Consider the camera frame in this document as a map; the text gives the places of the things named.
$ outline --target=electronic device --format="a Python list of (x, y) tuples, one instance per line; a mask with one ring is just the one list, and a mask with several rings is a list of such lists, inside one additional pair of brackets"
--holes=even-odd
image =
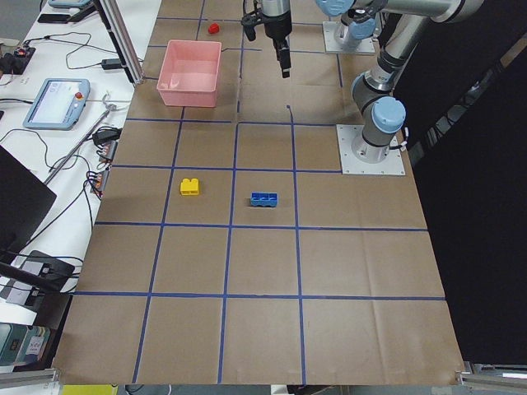
[(48, 0), (53, 8), (82, 8), (91, 0)]
[(29, 365), (39, 361), (50, 333), (46, 327), (0, 323), (0, 366)]
[(10, 265), (57, 196), (1, 146), (0, 185), (0, 276), (31, 286), (30, 291), (33, 287), (60, 291), (73, 273), (72, 265), (39, 251), (30, 253), (32, 258), (26, 259), (25, 270)]
[(40, 14), (36, 21), (39, 23), (68, 23), (69, 18), (69, 14)]
[(24, 119), (24, 128), (69, 130), (90, 94), (86, 79), (47, 78)]
[(0, 71), (4, 74), (20, 76), (24, 73), (36, 49), (34, 47), (18, 47), (13, 53), (6, 53), (0, 58)]

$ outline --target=red object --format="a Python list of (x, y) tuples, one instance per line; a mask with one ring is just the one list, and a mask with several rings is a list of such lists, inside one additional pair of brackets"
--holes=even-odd
[(217, 23), (213, 23), (208, 27), (208, 33), (211, 35), (215, 35), (219, 31), (220, 31), (220, 26)]

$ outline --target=yellow lego brick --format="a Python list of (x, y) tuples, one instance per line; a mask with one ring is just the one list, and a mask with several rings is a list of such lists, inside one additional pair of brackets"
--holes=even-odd
[(183, 179), (180, 184), (180, 193), (184, 196), (199, 195), (199, 179)]

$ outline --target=grid square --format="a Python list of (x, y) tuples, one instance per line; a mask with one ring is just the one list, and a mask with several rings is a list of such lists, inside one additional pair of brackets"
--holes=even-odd
[(181, 119), (181, 107), (165, 105), (156, 88), (157, 80), (145, 80), (136, 86), (128, 118)]
[[(278, 205), (252, 207), (252, 192), (278, 193)], [(234, 223), (236, 225), (295, 225), (293, 174), (266, 171), (237, 171)]]
[(244, 51), (243, 60), (242, 84), (258, 84), (258, 81), (265, 81), (268, 86), (282, 86), (283, 84), (288, 86), (291, 84), (290, 81), (282, 78), (280, 64), (277, 62), (277, 57), (274, 54), (272, 44), (270, 50)]
[(224, 384), (301, 382), (297, 300), (227, 301)]
[(241, 50), (227, 49), (222, 52), (220, 59), (220, 74), (218, 76), (221, 84), (232, 84), (238, 86), (240, 81), (240, 58)]
[(297, 295), (294, 230), (234, 229), (230, 294)]
[[(217, 23), (220, 26), (220, 31), (214, 35), (208, 32), (208, 27), (212, 23)], [(241, 48), (241, 36), (243, 35), (243, 29), (240, 26), (239, 21), (222, 21), (209, 19), (203, 21), (199, 27), (198, 40), (201, 41), (219, 41), (222, 43), (222, 49), (226, 48)]]
[(161, 222), (170, 170), (114, 167), (98, 221)]
[(325, 53), (322, 21), (319, 22), (319, 25), (294, 25), (293, 32), (290, 34), (291, 51)]
[(287, 105), (291, 103), (291, 82), (281, 85), (242, 84), (240, 119), (258, 122), (291, 122)]
[(179, 129), (179, 122), (126, 121), (114, 163), (172, 166)]
[(77, 290), (148, 292), (158, 239), (157, 226), (96, 225)]
[(304, 295), (371, 296), (362, 232), (302, 230)]
[(202, 2), (162, 1), (157, 17), (165, 18), (199, 18)]
[(366, 232), (364, 235), (373, 295), (445, 296), (428, 233)]
[[(199, 179), (199, 196), (181, 196), (182, 179)], [(231, 191), (231, 171), (176, 170), (166, 221), (175, 224), (228, 225)]]
[(386, 382), (455, 384), (455, 372), (464, 366), (445, 301), (373, 304)]
[(371, 301), (304, 300), (303, 303), (309, 384), (385, 383)]
[(291, 0), (291, 18), (293, 23), (322, 23), (328, 20), (315, 2), (306, 0)]
[(145, 76), (149, 78), (159, 78), (161, 74), (161, 66), (165, 58), (166, 47), (148, 47), (145, 61), (142, 63), (142, 69)]
[(152, 298), (138, 382), (215, 383), (221, 299)]
[(340, 88), (335, 56), (328, 56), (326, 53), (291, 53), (291, 64), (294, 66), (291, 70), (291, 82), (295, 85)]
[(236, 83), (223, 83), (217, 87), (216, 107), (185, 107), (184, 119), (207, 121), (232, 121), (236, 118)]
[(409, 176), (297, 175), (301, 226), (424, 229)]
[(296, 168), (340, 170), (335, 127), (295, 126)]
[(203, 18), (219, 21), (227, 19), (240, 21), (242, 14), (241, 2), (238, 0), (205, 1), (205, 8), (203, 9)]
[(53, 362), (61, 383), (131, 383), (146, 303), (146, 297), (75, 295)]
[(291, 126), (241, 124), (237, 168), (292, 170)]
[(184, 122), (176, 164), (191, 167), (232, 167), (235, 126), (228, 123)]
[(155, 292), (222, 294), (227, 229), (165, 227)]
[(168, 45), (170, 40), (195, 40), (198, 21), (157, 19), (149, 45)]
[(342, 88), (338, 86), (292, 87), (291, 109), (296, 123), (344, 123)]

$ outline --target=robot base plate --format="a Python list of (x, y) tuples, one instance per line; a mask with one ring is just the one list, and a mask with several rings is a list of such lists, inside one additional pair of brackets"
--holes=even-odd
[(326, 53), (349, 53), (354, 55), (375, 55), (371, 39), (364, 39), (355, 49), (347, 49), (335, 40), (335, 30), (340, 22), (322, 22)]
[[(338, 150), (343, 174), (359, 175), (406, 175), (403, 158), (399, 150), (391, 150), (380, 163), (366, 163), (358, 159), (352, 151), (352, 141), (362, 132), (364, 125), (337, 125)], [(391, 142), (396, 146), (397, 137)]]

